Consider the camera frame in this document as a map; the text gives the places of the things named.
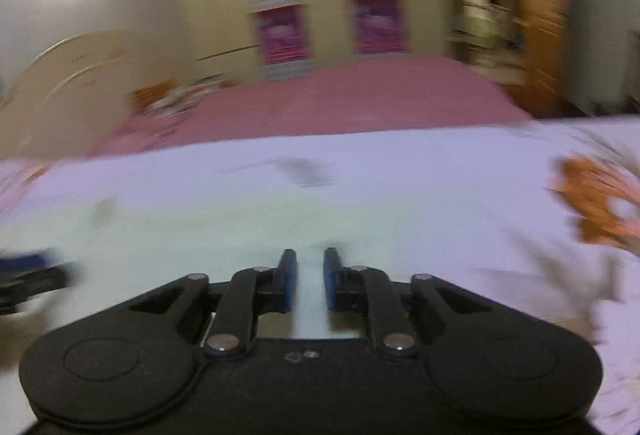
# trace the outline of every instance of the purple poster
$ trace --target purple poster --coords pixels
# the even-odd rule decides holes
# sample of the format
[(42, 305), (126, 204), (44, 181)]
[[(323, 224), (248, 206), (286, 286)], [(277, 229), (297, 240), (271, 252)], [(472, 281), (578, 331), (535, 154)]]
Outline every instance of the purple poster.
[(404, 52), (400, 0), (355, 0), (359, 54)]
[(309, 58), (297, 6), (258, 12), (257, 18), (258, 36), (267, 65)]

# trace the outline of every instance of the white fabric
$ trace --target white fabric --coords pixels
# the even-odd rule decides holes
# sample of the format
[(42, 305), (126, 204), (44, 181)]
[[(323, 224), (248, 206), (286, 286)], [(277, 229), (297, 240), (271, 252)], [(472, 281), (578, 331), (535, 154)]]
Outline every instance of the white fabric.
[[(321, 265), (329, 246), (347, 265), (371, 265), (398, 281), (430, 272), (570, 322), (606, 277), (607, 256), (621, 259), (628, 281), (640, 281), (628, 253), (575, 243), (571, 212), (548, 191), (556, 159), (593, 151), (580, 129), (640, 153), (640, 122), (623, 119), (265, 138), (64, 164), (4, 217), (0, 249), (54, 249), (81, 265), (79, 285), (54, 304), (39, 300), (49, 306), (47, 328), (191, 272), (226, 281), (239, 269), (273, 267), (290, 247), (300, 262), (294, 312), (261, 331), (353, 336), (353, 325), (326, 313)], [(549, 279), (545, 257), (561, 266), (569, 290)], [(19, 331), (43, 310), (38, 304), (3, 319), (12, 322), (4, 328)], [(16, 374), (0, 377), (9, 434), (32, 420)]]

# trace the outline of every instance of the orange flower print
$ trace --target orange flower print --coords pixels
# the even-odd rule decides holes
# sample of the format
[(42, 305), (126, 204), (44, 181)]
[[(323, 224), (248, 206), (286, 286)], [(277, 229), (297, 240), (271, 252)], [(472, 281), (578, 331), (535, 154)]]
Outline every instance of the orange flower print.
[(562, 177), (554, 189), (580, 214), (575, 223), (580, 241), (628, 249), (629, 240), (640, 238), (640, 215), (620, 217), (611, 209), (616, 198), (640, 209), (640, 181), (636, 177), (586, 156), (562, 160), (560, 172)]

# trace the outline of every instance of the pink blanket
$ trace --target pink blanket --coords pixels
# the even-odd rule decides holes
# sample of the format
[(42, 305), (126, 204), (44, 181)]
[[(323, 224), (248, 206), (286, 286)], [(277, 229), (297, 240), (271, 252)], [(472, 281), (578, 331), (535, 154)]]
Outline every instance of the pink blanket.
[(221, 90), (185, 114), (133, 116), (93, 155), (267, 136), (529, 120), (498, 86), (446, 58), (390, 58)]

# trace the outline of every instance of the headboard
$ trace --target headboard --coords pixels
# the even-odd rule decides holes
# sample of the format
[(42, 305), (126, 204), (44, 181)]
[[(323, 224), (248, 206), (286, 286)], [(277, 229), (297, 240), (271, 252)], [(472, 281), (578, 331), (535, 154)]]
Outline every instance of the headboard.
[(130, 92), (189, 77), (188, 63), (155, 36), (113, 30), (62, 41), (7, 90), (0, 106), (0, 159), (82, 156), (131, 114)]

